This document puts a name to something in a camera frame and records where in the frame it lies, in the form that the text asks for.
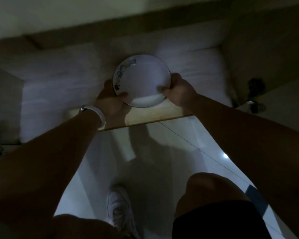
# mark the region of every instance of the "black shorts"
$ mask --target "black shorts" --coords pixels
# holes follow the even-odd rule
[[[173,223],[172,237],[271,238],[255,206],[243,200],[210,204],[182,215]]]

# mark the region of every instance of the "white watch strap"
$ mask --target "white watch strap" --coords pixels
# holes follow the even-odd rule
[[[102,123],[101,127],[103,127],[105,125],[105,116],[99,108],[97,108],[95,106],[83,106],[83,107],[81,107],[79,113],[83,112],[85,109],[95,111],[101,119],[101,123]]]

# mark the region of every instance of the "shoe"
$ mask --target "shoe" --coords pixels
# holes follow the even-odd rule
[[[107,215],[112,224],[127,238],[141,239],[136,230],[131,202],[122,186],[115,186],[107,195]]]

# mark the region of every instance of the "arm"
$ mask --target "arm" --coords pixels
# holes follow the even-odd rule
[[[105,89],[94,106],[106,117],[121,108],[126,94]],[[0,160],[0,222],[21,235],[47,231],[60,198],[101,125],[87,110],[20,146]]]
[[[199,95],[179,74],[163,93],[201,121],[299,237],[299,133]]]

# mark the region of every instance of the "plate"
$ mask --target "plate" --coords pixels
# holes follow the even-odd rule
[[[161,103],[165,99],[162,87],[170,85],[171,73],[166,64],[147,54],[127,58],[113,75],[116,95],[128,92],[126,104],[133,107],[145,108]]]

